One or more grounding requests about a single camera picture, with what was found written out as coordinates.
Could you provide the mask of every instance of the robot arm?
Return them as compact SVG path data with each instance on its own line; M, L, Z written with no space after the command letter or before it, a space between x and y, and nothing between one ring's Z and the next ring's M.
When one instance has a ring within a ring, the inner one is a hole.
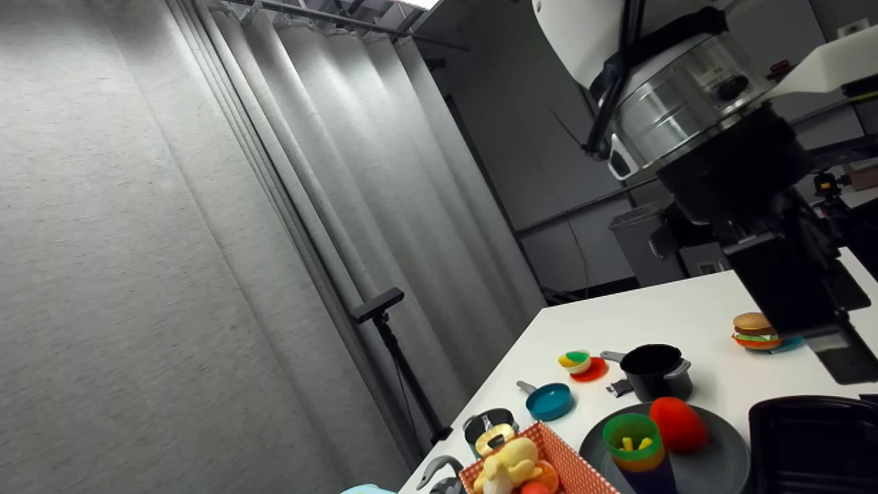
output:
M849 321L849 310L870 300L797 192L812 163L771 111L782 94L823 94L878 75L878 27L815 49L771 90L709 0L534 7L560 60L599 105L594 140L610 137L612 173L627 182L653 169L690 223L715 230L782 336L811 337L837 381L878 379L878 361ZM621 27L632 33L632 7L645 7L645 40L634 44Z

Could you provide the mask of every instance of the toy hamburger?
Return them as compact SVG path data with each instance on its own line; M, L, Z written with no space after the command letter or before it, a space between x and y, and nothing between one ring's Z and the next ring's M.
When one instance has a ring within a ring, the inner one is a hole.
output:
M778 351L782 347L782 337L771 328L771 321L764 313L741 313L735 318L735 336L734 340L757 354Z

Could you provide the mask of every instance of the toy food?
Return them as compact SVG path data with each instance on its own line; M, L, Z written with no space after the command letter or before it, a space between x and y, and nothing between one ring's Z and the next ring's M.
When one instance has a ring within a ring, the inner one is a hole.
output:
M542 447L534 440L518 438L486 459L484 473L475 481L475 492L512 494L523 484L545 476L539 462Z
M709 444L709 428L704 417L680 398L660 398L650 407L665 447L680 457L693 457Z
M735 336L734 340L757 354L778 351L782 347L782 337L771 328L771 321L764 313L741 313L735 318Z
M545 473L536 479L536 484L545 484L545 487L549 487L549 492L558 492L560 490L560 473L555 470L555 464L539 462L539 468Z
M586 374L594 365L594 358L588 351L568 351L568 354L558 358L558 362L568 374Z
M516 428L507 422L491 425L484 438L475 440L475 453L481 459L491 457L498 444L505 444L516 438Z
M555 494L547 484L525 484L518 494Z

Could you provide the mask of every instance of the ceiling light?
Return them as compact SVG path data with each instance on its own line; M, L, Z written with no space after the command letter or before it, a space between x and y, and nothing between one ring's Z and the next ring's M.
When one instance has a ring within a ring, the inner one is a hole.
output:
M435 11L435 7L437 7L439 0L402 0L402 3L409 3L409 7L417 7L417 8L427 8L427 11Z

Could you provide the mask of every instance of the yellow toy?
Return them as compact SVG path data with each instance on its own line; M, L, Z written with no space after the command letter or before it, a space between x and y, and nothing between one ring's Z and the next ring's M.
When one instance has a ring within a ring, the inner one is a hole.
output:
M518 438L484 462L484 473L475 481L479 494L513 494L523 484L545 476L539 468L542 447Z

